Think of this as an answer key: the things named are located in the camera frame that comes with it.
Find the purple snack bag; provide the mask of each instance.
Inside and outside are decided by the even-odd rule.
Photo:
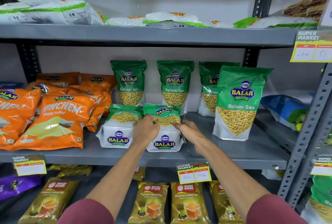
[[[0,201],[18,195],[40,185],[40,175],[17,176],[15,174],[0,178]]]

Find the human hand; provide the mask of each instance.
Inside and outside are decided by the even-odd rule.
[[[146,149],[149,143],[158,136],[159,130],[160,125],[153,121],[153,116],[146,114],[144,118],[140,117],[134,124],[131,146]]]
[[[173,126],[180,130],[185,138],[195,145],[195,150],[198,154],[203,155],[201,145],[210,140],[202,134],[194,122],[182,120],[182,124],[173,122]]]

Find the forearm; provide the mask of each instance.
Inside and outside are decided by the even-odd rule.
[[[236,211],[245,221],[251,205],[262,196],[269,194],[268,190],[238,167],[210,140],[200,141],[199,145],[203,156],[213,168]]]
[[[104,205],[116,219],[125,199],[132,176],[144,149],[131,145],[119,161],[87,195]]]

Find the white wall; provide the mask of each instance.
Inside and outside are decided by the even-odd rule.
[[[254,0],[87,0],[108,17],[144,15],[156,11],[196,14],[201,20],[222,20],[233,23],[251,16]],[[272,0],[270,13],[300,0]],[[43,72],[81,71],[112,74],[110,59],[146,59],[147,102],[160,103],[161,91],[156,60],[194,60],[195,70],[189,93],[189,110],[196,111],[201,85],[198,61],[242,62],[243,49],[217,48],[95,48],[95,47],[37,47]],[[274,67],[264,94],[286,93],[308,98],[320,80],[322,63],[290,63],[292,49],[261,50],[258,67]],[[0,44],[0,80],[23,81],[23,70],[15,46]]]

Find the cup of tea image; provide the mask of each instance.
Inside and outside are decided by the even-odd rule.
[[[187,217],[192,220],[197,220],[201,216],[201,206],[195,202],[185,204]]]
[[[160,215],[161,205],[158,202],[152,201],[146,205],[146,215],[151,219],[155,219]]]
[[[49,201],[45,201],[43,202],[40,210],[39,210],[39,215],[43,215],[43,216],[48,216],[51,213],[53,213],[53,211],[55,210],[55,208],[59,205],[59,202],[56,200],[49,200]]]

